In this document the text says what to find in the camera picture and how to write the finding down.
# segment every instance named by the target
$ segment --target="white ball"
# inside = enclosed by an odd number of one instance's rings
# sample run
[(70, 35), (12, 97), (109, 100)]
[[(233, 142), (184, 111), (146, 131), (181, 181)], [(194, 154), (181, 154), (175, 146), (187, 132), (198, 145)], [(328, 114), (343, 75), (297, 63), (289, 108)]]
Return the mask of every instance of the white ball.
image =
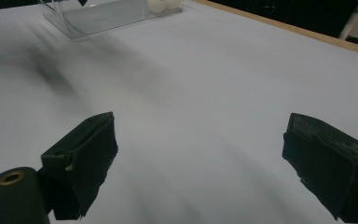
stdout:
[(179, 7), (182, 0), (165, 0), (167, 1), (167, 9), (175, 9)]
[(147, 4), (154, 13), (162, 12), (167, 7), (166, 0), (147, 0)]

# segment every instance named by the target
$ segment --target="white table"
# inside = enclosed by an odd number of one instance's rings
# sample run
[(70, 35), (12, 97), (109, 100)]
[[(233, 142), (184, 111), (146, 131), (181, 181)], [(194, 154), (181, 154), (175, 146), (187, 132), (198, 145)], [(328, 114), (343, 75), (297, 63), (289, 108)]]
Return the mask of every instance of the white table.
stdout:
[(358, 53), (188, 0), (77, 42), (0, 11), (0, 173), (110, 110), (119, 152), (82, 223), (336, 223), (282, 135), (297, 112), (358, 139)]

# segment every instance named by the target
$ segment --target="wooden trim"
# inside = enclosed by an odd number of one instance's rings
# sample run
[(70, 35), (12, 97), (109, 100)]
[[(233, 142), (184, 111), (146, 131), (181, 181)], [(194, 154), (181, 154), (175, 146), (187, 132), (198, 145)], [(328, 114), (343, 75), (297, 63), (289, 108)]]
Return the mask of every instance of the wooden trim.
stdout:
[(266, 24), (277, 26), (279, 28), (282, 28), (284, 30), (287, 30), (287, 31), (290, 31), (290, 32), (293, 32), (296, 34), (300, 34), (300, 35), (304, 35), (304, 36), (307, 36), (307, 37), (310, 37), (313, 39), (317, 39), (319, 41), (323, 41), (323, 42), (331, 44), (331, 45), (335, 45), (338, 47), (342, 47), (344, 49), (349, 49), (349, 50), (358, 52), (357, 44), (353, 44), (351, 42), (348, 42), (348, 41), (345, 41), (342, 39), (334, 38), (334, 37), (331, 37), (328, 35), (318, 34), (318, 33), (315, 33), (315, 32), (309, 31), (309, 30), (305, 30), (305, 29), (302, 29), (302, 28), (299, 28), (299, 27), (296, 27), (293, 25), (289, 25), (289, 24), (280, 22), (280, 21), (274, 21), (274, 20), (271, 20), (271, 19), (268, 19), (265, 17), (257, 16), (255, 14), (252, 14), (249, 12), (241, 11), (241, 10), (233, 8), (233, 7), (226, 7), (226, 6), (214, 3), (214, 2), (210, 2), (208, 0), (194, 0), (194, 1), (197, 3), (203, 4), (205, 6), (208, 6), (208, 7), (214, 7), (217, 9), (221, 9), (226, 12), (230, 12), (230, 13), (233, 13), (233, 14), (236, 14), (239, 16), (243, 16), (243, 17), (255, 20), (255, 21), (261, 21)]

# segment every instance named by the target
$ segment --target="black object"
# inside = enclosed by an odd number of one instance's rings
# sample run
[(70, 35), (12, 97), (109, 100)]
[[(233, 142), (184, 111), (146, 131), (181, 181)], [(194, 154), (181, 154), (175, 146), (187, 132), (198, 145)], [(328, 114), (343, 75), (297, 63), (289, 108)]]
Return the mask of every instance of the black object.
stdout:
[(84, 120), (42, 154), (43, 167), (0, 174), (0, 224), (85, 216), (117, 155), (113, 113)]
[(335, 219), (358, 223), (358, 140), (329, 124), (292, 114), (282, 156)]

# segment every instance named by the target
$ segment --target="acrylic box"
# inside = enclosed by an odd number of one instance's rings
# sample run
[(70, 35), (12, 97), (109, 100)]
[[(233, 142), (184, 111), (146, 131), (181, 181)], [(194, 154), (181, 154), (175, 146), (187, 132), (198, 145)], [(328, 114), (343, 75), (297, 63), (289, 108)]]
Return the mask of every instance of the acrylic box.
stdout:
[(71, 39), (180, 12), (183, 8), (183, 0), (86, 1), (39, 0), (39, 3), (45, 18)]

